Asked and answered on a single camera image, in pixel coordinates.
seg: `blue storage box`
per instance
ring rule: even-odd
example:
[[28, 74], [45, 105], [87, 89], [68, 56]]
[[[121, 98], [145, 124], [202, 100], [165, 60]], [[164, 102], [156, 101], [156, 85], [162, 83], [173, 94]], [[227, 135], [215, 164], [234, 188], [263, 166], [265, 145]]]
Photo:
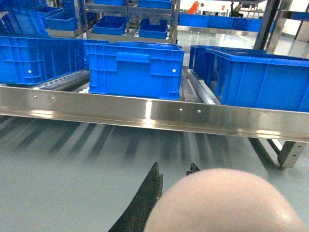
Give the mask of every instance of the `blue storage box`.
[[234, 29], [235, 30], [245, 30], [247, 19], [246, 18], [235, 18]]
[[[65, 13], [75, 15], [74, 0], [62, 0], [62, 5], [63, 5], [63, 11]], [[82, 23], [82, 25], [85, 25], [83, 0], [79, 0], [79, 6], [80, 6], [80, 10], [81, 10], [81, 17], [82, 17], [81, 23]]]
[[170, 9], [172, 6], [171, 0], [138, 0], [138, 6], [147, 8]]
[[107, 40], [82, 40], [83, 49], [84, 49], [84, 69], [89, 69], [89, 58], [86, 52], [85, 44], [108, 44]]
[[126, 30], [126, 17], [104, 16], [94, 26], [94, 33], [108, 35], [123, 35]]
[[245, 30], [258, 32], [262, 25], [262, 19], [247, 19]]
[[179, 98], [184, 51], [159, 43], [86, 43], [90, 92]]
[[222, 104], [309, 112], [309, 60], [218, 51], [209, 85]]
[[[62, 0], [62, 5], [63, 5], [64, 12], [75, 14], [74, 0]], [[83, 13], [84, 12], [83, 0], [79, 0], [79, 5], [80, 5], [81, 13]]]
[[95, 0], [95, 4], [123, 6], [126, 4], [126, 0]]
[[266, 53], [266, 51], [264, 50], [202, 46], [202, 45], [191, 46], [189, 68], [193, 69], [193, 71], [198, 75], [199, 78], [203, 78], [207, 85], [210, 85], [212, 79], [215, 79], [216, 77], [211, 72], [213, 71], [215, 55], [207, 52], [206, 48], [217, 50], [217, 51], [223, 51], [223, 52], [233, 51], [239, 54], [242, 54], [242, 53], [251, 53], [251, 54], [264, 53], [265, 54]]
[[223, 16], [209, 16], [208, 27], [210, 28], [222, 28], [222, 29], [232, 29], [234, 26], [233, 17], [223, 17]]
[[81, 40], [0, 36], [0, 83], [35, 85], [83, 68]]
[[45, 19], [48, 27], [52, 30], [68, 30], [73, 31], [77, 29], [76, 17], [69, 13], [59, 13], [47, 17]]
[[139, 28], [139, 37], [166, 39], [168, 27], [162, 25], [144, 25]]
[[2, 24], [2, 32], [48, 35], [43, 23], [43, 18], [39, 12], [12, 8], [5, 8], [5, 10], [9, 11], [9, 13], [0, 21]]
[[179, 14], [178, 25], [206, 28], [208, 26], [208, 19], [209, 16], [206, 15]]
[[43, 19], [43, 23], [45, 27], [48, 27], [48, 23], [45, 20], [47, 17], [52, 16], [52, 15], [56, 15], [59, 14], [61, 12], [63, 12], [63, 9], [60, 7], [48, 7], [48, 6], [44, 6], [44, 7], [40, 7], [38, 9], [35, 9], [34, 11], [36, 12], [40, 12], [42, 19]]
[[46, 5], [46, 0], [10, 0], [10, 5], [18, 8], [33, 8]]

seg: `metal support leg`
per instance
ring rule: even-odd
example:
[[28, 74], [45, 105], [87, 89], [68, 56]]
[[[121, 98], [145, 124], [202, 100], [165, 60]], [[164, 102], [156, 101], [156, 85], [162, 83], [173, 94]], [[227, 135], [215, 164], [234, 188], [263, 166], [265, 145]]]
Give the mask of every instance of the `metal support leg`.
[[80, 4], [78, 0], [74, 0], [74, 7], [75, 7], [76, 20], [77, 20], [78, 36], [82, 39], [83, 38], [82, 14], [81, 14], [81, 8], [80, 8]]
[[267, 39], [273, 24], [273, 21], [276, 17], [277, 10], [280, 4], [280, 0], [268, 0], [267, 6], [263, 16], [262, 26], [259, 30], [259, 33], [256, 37], [254, 49], [264, 50], [267, 44]]
[[285, 142], [278, 154], [280, 167], [283, 169], [293, 168], [305, 147], [306, 143]]
[[179, 11], [180, 11], [180, 0], [176, 0], [174, 6], [174, 20], [173, 20], [173, 29], [172, 29], [172, 43], [177, 44], [177, 25], [178, 25], [178, 18], [179, 18]]
[[283, 31], [285, 20], [286, 20], [284, 17], [282, 17], [282, 14], [284, 13], [282, 11], [290, 10], [291, 4], [292, 4], [292, 0], [281, 0], [279, 12], [276, 17], [277, 23], [276, 23], [274, 32], [270, 35], [270, 38], [267, 43], [267, 47], [266, 47], [267, 53], [273, 54], [276, 50], [276, 47], [278, 45], [279, 39]]

